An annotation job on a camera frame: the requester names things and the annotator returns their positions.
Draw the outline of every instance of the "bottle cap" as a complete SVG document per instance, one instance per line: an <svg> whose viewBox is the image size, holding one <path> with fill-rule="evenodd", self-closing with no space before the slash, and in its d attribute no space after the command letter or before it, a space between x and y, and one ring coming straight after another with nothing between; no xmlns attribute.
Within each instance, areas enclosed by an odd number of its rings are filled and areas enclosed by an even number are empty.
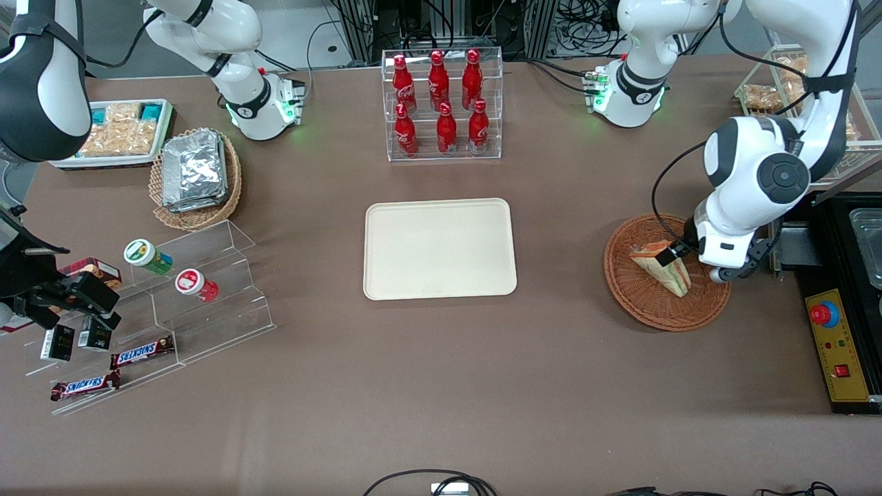
<svg viewBox="0 0 882 496"><path fill-rule="evenodd" d="M142 267L156 256L156 247L146 239L136 239L126 245L123 256L133 266Z"/></svg>
<svg viewBox="0 0 882 496"><path fill-rule="evenodd" d="M195 268L181 271L175 278L175 287L184 295L195 295L206 285L206 277Z"/></svg>

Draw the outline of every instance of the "snickers bar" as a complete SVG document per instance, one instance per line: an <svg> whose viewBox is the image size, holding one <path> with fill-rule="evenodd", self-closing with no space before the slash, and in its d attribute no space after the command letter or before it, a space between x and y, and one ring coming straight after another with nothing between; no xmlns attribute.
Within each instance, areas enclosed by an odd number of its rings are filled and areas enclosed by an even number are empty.
<svg viewBox="0 0 882 496"><path fill-rule="evenodd" d="M150 357L161 355L175 350L175 339L169 334L160 340L149 342L148 344L138 346L137 348L124 351L119 355L110 356L110 370L118 369L128 364L133 364L140 360L147 360Z"/></svg>
<svg viewBox="0 0 882 496"><path fill-rule="evenodd" d="M90 395L110 388L119 389L119 371L77 382L59 382L52 388L52 396L49 399L59 402L71 396Z"/></svg>

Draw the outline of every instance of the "red switch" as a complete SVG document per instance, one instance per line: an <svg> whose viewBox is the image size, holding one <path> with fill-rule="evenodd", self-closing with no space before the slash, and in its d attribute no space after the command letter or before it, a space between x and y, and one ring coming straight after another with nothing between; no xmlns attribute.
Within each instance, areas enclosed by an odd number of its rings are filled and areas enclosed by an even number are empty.
<svg viewBox="0 0 882 496"><path fill-rule="evenodd" d="M830 312L830 308L827 307L827 305L816 304L812 306L811 310L809 311L809 316L811 317L812 322L818 324L819 326L823 326L824 324L829 322L830 319L833 318L833 313Z"/></svg>

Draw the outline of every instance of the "control panel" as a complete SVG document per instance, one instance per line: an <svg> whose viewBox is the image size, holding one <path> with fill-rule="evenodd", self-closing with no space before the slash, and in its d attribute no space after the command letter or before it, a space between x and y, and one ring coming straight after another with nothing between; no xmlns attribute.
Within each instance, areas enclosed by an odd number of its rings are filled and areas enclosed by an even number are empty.
<svg viewBox="0 0 882 496"><path fill-rule="evenodd" d="M867 402L869 393L857 359L838 289L805 298L827 391L833 402Z"/></svg>

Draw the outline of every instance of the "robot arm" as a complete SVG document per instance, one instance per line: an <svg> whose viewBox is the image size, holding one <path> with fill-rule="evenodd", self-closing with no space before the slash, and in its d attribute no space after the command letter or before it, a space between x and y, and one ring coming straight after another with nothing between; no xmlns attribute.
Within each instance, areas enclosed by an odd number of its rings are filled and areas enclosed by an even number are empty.
<svg viewBox="0 0 882 496"><path fill-rule="evenodd" d="M705 145L714 192L686 223L684 242L700 261L720 268L719 281L759 263L772 241L755 240L756 230L793 208L842 157L857 55L860 16L851 0L745 2L760 23L804 47L809 96L795 118L731 117ZM686 251L675 245L659 261L666 265Z"/></svg>
<svg viewBox="0 0 882 496"><path fill-rule="evenodd" d="M145 21L157 11L168 15L150 22L150 38L212 79L245 136L263 141L299 124L303 85L261 73L248 55L263 38L254 9L239 0L151 0L151 4L156 8L144 11Z"/></svg>
<svg viewBox="0 0 882 496"><path fill-rule="evenodd" d="M64 159L92 126L80 0L18 0L17 13L0 50L0 159Z"/></svg>
<svg viewBox="0 0 882 496"><path fill-rule="evenodd" d="M741 1L622 0L618 23L633 47L624 61L614 60L595 69L595 80L608 82L595 85L592 111L622 127L644 124L658 109L665 80L680 55L674 34L706 30L717 20L721 4L728 4L722 16L722 22L728 24L738 14Z"/></svg>

